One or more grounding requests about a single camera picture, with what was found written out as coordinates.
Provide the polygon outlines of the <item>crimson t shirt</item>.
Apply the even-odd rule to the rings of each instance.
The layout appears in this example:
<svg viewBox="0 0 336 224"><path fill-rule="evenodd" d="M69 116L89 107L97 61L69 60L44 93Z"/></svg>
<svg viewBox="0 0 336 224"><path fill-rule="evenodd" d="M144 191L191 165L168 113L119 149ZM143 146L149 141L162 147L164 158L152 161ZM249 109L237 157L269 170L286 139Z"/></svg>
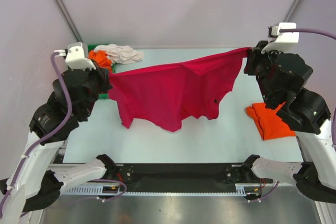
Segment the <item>crimson t shirt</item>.
<svg viewBox="0 0 336 224"><path fill-rule="evenodd" d="M147 120L176 132L190 116L213 120L233 90L248 49L239 48L190 61L150 66L109 75L109 98L117 103L124 127Z"/></svg>

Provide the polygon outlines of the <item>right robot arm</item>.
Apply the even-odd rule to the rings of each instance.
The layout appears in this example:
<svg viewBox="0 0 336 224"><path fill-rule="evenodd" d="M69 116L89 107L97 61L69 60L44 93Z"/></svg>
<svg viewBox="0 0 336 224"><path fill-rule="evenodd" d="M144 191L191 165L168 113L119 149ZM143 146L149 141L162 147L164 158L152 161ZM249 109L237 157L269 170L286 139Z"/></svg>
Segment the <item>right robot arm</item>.
<svg viewBox="0 0 336 224"><path fill-rule="evenodd" d="M325 99L305 84L313 73L298 54L284 52L261 40L248 50L244 73L254 76L266 108L297 135L302 162L279 162L259 155L243 163L242 176L249 183L268 178L296 186L307 198L335 203L335 144L331 113Z"/></svg>

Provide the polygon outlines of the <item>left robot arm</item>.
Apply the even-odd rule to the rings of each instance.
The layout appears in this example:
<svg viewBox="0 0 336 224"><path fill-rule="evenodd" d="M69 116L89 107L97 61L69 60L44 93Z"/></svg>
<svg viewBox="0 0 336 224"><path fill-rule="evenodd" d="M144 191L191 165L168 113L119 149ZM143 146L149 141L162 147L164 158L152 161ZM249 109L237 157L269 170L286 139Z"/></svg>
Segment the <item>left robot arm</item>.
<svg viewBox="0 0 336 224"><path fill-rule="evenodd" d="M28 141L17 170L1 180L1 222L13 223L23 214L49 207L67 189L90 180L110 182L114 163L106 154L64 172L48 168L70 133L87 121L98 96L109 91L107 69L68 69L58 73L47 102L34 113Z"/></svg>

